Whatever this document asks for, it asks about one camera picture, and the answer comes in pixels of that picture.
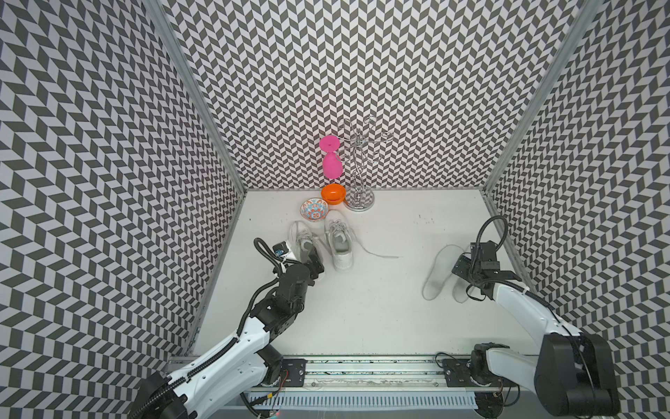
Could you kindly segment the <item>white sneaker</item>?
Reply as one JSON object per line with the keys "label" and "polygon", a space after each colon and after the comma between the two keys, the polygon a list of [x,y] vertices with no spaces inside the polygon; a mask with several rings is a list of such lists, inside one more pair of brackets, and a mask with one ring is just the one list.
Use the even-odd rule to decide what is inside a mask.
{"label": "white sneaker", "polygon": [[362,244],[353,228],[349,225],[344,214],[336,209],[330,209],[325,220],[325,238],[333,266],[337,271],[345,272],[353,268],[355,246],[364,253],[375,258],[397,259],[400,256],[385,255],[372,252]]}
{"label": "white sneaker", "polygon": [[319,250],[316,246],[316,236],[312,233],[306,223],[296,221],[289,227],[290,247],[298,262],[308,263],[315,257],[321,260]]}

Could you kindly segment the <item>white shoe insole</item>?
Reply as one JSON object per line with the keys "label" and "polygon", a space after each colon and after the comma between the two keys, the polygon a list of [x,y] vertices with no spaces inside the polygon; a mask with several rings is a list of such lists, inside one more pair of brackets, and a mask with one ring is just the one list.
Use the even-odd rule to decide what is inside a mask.
{"label": "white shoe insole", "polygon": [[422,288],[424,300],[435,300],[445,287],[448,288],[448,291],[452,291],[456,278],[459,277],[453,273],[453,269],[464,253],[465,250],[455,244],[449,244],[437,253],[429,276]]}
{"label": "white shoe insole", "polygon": [[469,300],[468,290],[471,284],[466,279],[456,278],[452,289],[452,297],[457,303],[463,304]]}

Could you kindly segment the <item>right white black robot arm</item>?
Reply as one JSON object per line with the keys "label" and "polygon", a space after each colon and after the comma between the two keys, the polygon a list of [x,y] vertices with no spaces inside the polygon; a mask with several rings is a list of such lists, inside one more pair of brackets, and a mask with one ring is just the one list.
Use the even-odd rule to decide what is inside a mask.
{"label": "right white black robot arm", "polygon": [[504,308],[539,346],[537,356],[522,355],[503,344],[473,349],[469,373],[481,387],[506,379],[532,391],[555,417],[614,417],[620,412],[612,350],[554,314],[518,276],[504,271],[497,244],[474,242],[452,270],[483,298]]}

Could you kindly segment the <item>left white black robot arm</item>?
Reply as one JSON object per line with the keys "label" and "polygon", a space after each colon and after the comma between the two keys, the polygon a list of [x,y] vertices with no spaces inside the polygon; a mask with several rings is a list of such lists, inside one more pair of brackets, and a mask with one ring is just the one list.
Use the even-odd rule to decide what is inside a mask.
{"label": "left white black robot arm", "polygon": [[273,417],[258,405],[275,399],[290,373],[272,342],[305,310],[306,293],[325,268],[315,247],[294,258],[286,243],[269,247],[256,238],[254,246],[275,279],[254,292],[230,336],[169,375],[142,380],[128,417],[208,418],[235,400],[256,418]]}

